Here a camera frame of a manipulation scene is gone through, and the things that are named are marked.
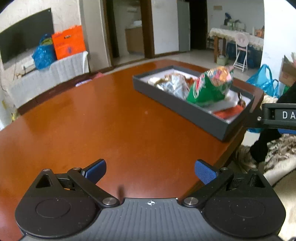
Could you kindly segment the blue plastic bag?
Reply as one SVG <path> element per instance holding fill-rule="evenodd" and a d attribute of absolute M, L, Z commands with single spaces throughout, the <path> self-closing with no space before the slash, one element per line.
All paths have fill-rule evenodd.
<path fill-rule="evenodd" d="M 42 70 L 57 61 L 52 36 L 45 34 L 32 55 L 36 69 Z"/>

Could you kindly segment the dark brown candy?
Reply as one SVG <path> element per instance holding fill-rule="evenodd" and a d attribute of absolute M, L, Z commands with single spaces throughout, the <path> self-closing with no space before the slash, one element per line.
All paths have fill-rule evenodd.
<path fill-rule="evenodd" d="M 238 92 L 237 95 L 238 95 L 238 103 L 237 103 L 237 105 L 241 106 L 242 108 L 245 108 L 246 107 L 246 102 L 243 100 L 243 95 L 241 94 L 241 92 Z"/>

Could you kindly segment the blue bag on floor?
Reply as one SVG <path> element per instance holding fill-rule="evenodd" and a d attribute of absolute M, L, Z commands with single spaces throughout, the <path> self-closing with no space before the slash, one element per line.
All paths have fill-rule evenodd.
<path fill-rule="evenodd" d="M 268 65 L 263 64 L 259 70 L 247 80 L 248 84 L 256 86 L 264 91 L 265 94 L 279 98 L 279 81 L 272 76 Z"/>

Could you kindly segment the red snack bar wrapper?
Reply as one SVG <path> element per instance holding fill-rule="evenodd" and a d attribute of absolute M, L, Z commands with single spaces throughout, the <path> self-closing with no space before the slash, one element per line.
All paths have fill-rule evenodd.
<path fill-rule="evenodd" d="M 213 114 L 221 119 L 226 120 L 240 114 L 243 110 L 244 108 L 242 106 L 236 105 L 232 108 L 216 111 Z"/>

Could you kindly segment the white checked cabinet cloth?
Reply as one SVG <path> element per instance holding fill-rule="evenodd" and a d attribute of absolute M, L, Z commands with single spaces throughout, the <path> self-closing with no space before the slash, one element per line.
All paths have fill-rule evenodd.
<path fill-rule="evenodd" d="M 88 73 L 87 56 L 87 51 L 74 54 L 19 78 L 8 88 L 12 103 L 19 108 L 53 87 Z"/>

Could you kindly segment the green chips bag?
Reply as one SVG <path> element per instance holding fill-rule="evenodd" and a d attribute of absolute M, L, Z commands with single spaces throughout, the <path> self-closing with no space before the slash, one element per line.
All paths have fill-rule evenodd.
<path fill-rule="evenodd" d="M 187 102 L 207 106 L 225 99 L 233 83 L 234 66 L 219 66 L 209 69 L 194 80 Z"/>

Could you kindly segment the orange cardboard box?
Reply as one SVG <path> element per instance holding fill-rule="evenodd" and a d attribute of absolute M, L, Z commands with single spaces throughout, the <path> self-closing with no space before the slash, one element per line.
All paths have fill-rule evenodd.
<path fill-rule="evenodd" d="M 52 35 L 58 60 L 86 51 L 82 26 L 73 26 Z"/>

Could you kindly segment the black wall television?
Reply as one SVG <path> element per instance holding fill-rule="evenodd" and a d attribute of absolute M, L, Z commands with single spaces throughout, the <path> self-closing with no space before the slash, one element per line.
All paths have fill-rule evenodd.
<path fill-rule="evenodd" d="M 19 54 L 37 47 L 41 37 L 53 33 L 54 25 L 50 8 L 15 23 L 0 34 L 2 62 L 7 63 Z"/>

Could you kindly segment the white printed snack packet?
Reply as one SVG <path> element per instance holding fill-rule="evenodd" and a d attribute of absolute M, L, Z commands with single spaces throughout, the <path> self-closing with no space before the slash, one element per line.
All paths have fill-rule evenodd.
<path fill-rule="evenodd" d="M 147 83 L 182 100 L 186 100 L 190 90 L 185 76 L 179 73 L 167 74 L 164 78 L 152 77 Z"/>

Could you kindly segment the far table with cloth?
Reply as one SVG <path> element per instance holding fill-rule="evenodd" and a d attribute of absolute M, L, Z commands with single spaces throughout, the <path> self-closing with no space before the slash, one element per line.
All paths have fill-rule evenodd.
<path fill-rule="evenodd" d="M 236 59 L 234 67 L 242 72 L 248 70 L 247 58 L 248 50 L 253 47 L 256 50 L 262 51 L 264 40 L 261 37 L 250 35 L 247 32 L 237 30 L 226 30 L 221 28 L 212 28 L 209 33 L 210 37 L 214 38 L 214 62 L 217 63 L 219 57 L 219 40 L 223 40 L 222 55 L 226 56 L 226 41 L 235 43 Z"/>

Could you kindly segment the white folding chair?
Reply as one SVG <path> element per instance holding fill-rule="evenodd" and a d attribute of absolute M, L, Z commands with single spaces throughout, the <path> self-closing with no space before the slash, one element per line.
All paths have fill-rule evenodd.
<path fill-rule="evenodd" d="M 234 67 L 237 69 L 240 69 L 242 72 L 248 69 L 247 65 L 247 57 L 248 57 L 248 45 L 249 45 L 249 39 L 248 37 L 242 33 L 239 32 L 235 35 L 235 45 L 236 45 L 236 59 L 234 61 Z M 244 59 L 243 62 L 239 62 L 240 54 L 244 52 Z"/>

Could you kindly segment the pink floor cloth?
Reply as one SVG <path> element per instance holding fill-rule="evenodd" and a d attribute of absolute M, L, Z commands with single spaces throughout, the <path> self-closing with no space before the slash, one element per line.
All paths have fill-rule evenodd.
<path fill-rule="evenodd" d="M 99 73 L 97 73 L 96 75 L 94 75 L 94 76 L 92 77 L 92 79 L 100 78 L 100 77 L 103 77 L 103 76 L 104 76 L 104 74 L 101 73 L 101 72 L 99 72 Z"/>

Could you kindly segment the grey storage box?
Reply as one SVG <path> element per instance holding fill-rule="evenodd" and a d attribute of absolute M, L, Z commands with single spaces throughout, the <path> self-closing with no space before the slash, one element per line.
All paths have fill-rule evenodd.
<path fill-rule="evenodd" d="M 166 74 L 171 73 L 180 73 L 186 77 L 193 78 L 201 75 L 201 73 L 189 68 L 171 65 L 134 75 L 132 77 L 133 87 L 136 91 L 161 103 L 221 141 L 229 139 L 230 134 L 239 129 L 244 118 L 250 112 L 254 102 L 254 95 L 234 85 L 230 87 L 224 100 L 210 104 L 209 106 L 199 107 L 148 84 L 148 80 L 151 78 L 163 78 Z M 246 102 L 246 108 L 241 113 L 226 120 L 214 114 L 216 111 L 234 107 L 239 101 L 238 93 L 242 94 L 242 99 Z"/>

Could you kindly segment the purple plastic bottle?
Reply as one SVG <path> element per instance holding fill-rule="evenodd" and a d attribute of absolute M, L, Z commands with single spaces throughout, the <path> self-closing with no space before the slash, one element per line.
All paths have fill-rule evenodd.
<path fill-rule="evenodd" d="M 88 80 L 81 81 L 81 82 L 75 84 L 75 87 L 79 87 L 79 86 L 81 86 L 81 85 L 83 85 L 83 84 L 86 84 L 86 83 L 88 83 L 88 82 L 90 82 L 90 81 L 92 81 L 92 79 L 88 79 Z"/>

